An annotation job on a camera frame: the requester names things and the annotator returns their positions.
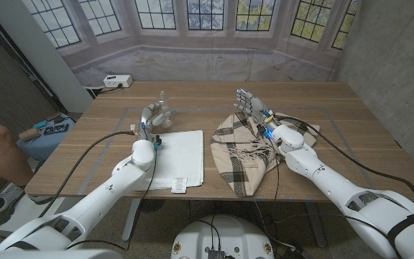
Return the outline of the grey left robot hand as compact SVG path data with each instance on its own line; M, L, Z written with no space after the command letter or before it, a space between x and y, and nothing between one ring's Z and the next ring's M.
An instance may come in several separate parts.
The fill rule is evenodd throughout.
M154 142L155 137L152 135L152 128L169 121L174 113L175 110L170 109L163 101L157 101L143 108L138 123L138 135L143 140Z

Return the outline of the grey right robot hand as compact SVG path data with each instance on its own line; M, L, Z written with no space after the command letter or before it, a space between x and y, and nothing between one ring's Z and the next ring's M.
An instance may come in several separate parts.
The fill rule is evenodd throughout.
M249 91L242 88L238 89L236 91L236 100L238 104L234 104L234 106L249 114L257 124L269 129L271 132L280 126L280 123L275 120L272 111L267 105Z

